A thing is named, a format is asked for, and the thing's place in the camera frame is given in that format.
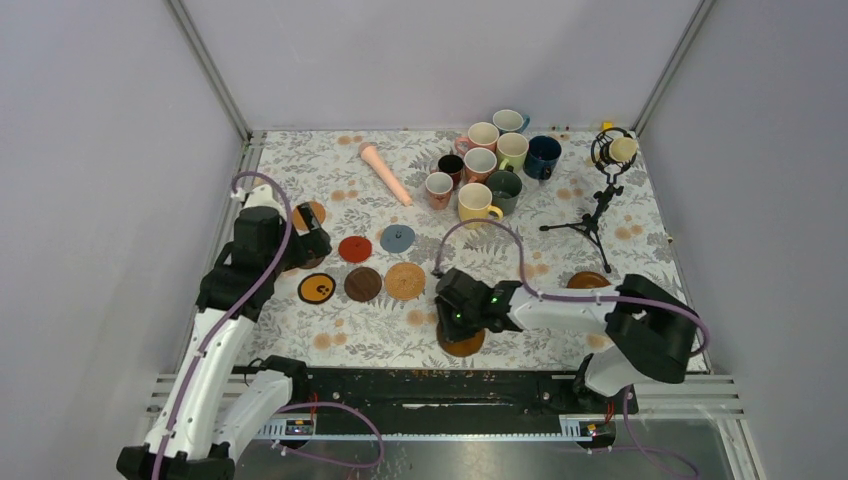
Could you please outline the woven rattan coaster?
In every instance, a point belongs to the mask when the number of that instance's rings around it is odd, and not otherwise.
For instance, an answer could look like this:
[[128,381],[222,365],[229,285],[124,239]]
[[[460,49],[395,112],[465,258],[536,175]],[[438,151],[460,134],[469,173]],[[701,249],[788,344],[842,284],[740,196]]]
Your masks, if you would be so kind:
[[385,275],[386,291],[396,300],[413,300],[424,292],[425,287],[426,274],[420,266],[413,263],[395,264]]

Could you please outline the brown ceramic saucer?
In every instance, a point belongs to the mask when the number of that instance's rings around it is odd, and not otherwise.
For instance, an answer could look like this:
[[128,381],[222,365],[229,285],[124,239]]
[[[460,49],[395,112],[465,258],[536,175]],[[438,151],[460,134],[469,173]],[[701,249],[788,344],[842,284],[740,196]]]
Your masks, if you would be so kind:
[[473,337],[457,342],[450,342],[445,338],[441,325],[436,328],[437,342],[440,348],[448,355],[454,357],[468,357],[479,352],[485,341],[486,331],[480,330]]
[[591,271],[577,272],[566,283],[568,289],[595,289],[610,285],[611,282],[606,277]]

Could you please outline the light brown round coaster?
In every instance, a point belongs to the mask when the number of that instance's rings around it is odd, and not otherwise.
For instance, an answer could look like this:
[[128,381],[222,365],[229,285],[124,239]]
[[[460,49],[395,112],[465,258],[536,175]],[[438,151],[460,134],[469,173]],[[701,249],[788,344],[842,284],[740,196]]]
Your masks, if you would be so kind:
[[293,210],[292,225],[301,232],[315,231],[326,219],[325,207],[316,201],[304,202]]

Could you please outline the yellow mug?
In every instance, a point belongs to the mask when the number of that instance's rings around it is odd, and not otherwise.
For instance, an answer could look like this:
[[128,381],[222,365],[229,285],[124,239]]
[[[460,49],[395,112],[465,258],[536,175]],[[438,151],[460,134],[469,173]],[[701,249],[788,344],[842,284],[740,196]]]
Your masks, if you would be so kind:
[[492,191],[482,183],[468,183],[458,192],[458,215],[461,221],[502,220],[504,213],[493,204]]

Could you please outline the black mug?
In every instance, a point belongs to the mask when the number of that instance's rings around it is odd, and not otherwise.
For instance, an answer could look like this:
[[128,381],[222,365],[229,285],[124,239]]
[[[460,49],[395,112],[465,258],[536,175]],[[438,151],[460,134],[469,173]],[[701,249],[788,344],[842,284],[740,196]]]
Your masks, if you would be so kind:
[[454,190],[459,187],[464,172],[464,161],[460,156],[455,154],[444,155],[437,160],[436,168],[438,172],[445,173],[451,178]]

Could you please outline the small pink patterned mug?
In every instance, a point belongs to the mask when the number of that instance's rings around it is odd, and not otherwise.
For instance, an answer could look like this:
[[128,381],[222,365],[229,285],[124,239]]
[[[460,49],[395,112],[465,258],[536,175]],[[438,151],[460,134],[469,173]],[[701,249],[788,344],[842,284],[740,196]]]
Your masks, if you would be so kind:
[[426,178],[425,189],[429,206],[433,210],[444,210],[450,203],[454,182],[450,175],[437,171]]

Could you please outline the dark walnut coaster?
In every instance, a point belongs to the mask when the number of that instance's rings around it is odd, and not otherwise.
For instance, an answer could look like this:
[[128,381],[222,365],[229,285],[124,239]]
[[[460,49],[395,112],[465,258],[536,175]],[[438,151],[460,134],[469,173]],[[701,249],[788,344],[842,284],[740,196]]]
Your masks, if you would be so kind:
[[382,276],[370,267],[358,267],[352,270],[344,280],[346,295],[356,302],[373,300],[382,290]]
[[325,256],[322,256],[322,257],[318,257],[318,258],[314,258],[314,259],[307,260],[307,261],[306,261],[306,262],[304,262],[302,265],[299,265],[299,266],[298,266],[298,269],[299,269],[299,270],[312,270],[312,269],[315,269],[315,268],[317,268],[318,266],[320,266],[320,265],[321,265],[321,264],[325,261],[325,259],[326,259],[326,257],[325,257]]

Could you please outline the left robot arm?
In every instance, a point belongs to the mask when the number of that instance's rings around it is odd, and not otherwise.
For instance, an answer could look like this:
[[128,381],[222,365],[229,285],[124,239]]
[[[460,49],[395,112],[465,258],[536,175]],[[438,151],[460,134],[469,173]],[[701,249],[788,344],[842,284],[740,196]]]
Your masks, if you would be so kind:
[[294,215],[305,233],[297,233],[275,204],[240,210],[233,240],[201,281],[189,351],[168,399],[143,443],[119,454],[116,469],[124,478],[231,479],[244,449],[272,415],[313,399],[305,363],[271,355],[248,390],[221,407],[236,357],[276,279],[331,251],[310,204],[298,205]]

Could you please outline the dark green mug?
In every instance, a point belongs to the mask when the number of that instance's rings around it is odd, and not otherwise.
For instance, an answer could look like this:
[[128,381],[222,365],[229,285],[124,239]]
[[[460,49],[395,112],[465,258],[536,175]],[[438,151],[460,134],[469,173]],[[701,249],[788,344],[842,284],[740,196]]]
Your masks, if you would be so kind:
[[515,211],[518,197],[523,190],[520,177],[511,170],[499,170],[485,181],[492,193],[492,205],[499,208],[504,216]]

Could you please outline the orange black smiley coaster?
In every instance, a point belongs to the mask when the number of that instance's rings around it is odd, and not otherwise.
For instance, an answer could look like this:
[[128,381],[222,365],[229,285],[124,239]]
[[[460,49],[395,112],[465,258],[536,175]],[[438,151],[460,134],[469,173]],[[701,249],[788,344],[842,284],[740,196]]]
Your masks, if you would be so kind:
[[326,273],[314,273],[304,277],[297,287],[298,298],[310,305],[327,302],[335,293],[336,280]]

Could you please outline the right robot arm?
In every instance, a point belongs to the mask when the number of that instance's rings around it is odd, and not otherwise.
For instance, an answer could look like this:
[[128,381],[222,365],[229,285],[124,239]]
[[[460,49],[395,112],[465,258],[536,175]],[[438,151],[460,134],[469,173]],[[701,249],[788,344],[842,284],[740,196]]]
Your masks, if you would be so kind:
[[573,386],[575,402],[589,412],[642,380],[682,383],[703,325],[694,310],[637,274],[626,275],[618,286],[546,294],[517,280],[488,286],[452,268],[438,277],[435,304],[448,343],[483,330],[550,329],[608,337],[611,346],[583,361]]

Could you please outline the blue-grey smiley coaster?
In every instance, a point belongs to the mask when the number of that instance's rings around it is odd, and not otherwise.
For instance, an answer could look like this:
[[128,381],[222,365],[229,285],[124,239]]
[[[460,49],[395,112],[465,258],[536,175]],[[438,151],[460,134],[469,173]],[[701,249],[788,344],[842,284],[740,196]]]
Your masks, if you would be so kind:
[[392,224],[386,227],[380,236],[380,246],[388,253],[400,254],[407,251],[415,242],[416,233],[408,225]]

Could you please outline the red smiley coaster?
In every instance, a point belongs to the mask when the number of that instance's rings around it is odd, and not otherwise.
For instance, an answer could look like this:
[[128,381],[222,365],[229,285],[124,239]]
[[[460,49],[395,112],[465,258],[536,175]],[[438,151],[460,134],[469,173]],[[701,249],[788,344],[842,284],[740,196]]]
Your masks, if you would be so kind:
[[363,236],[348,236],[338,245],[339,256],[351,264],[365,262],[373,252],[371,241]]

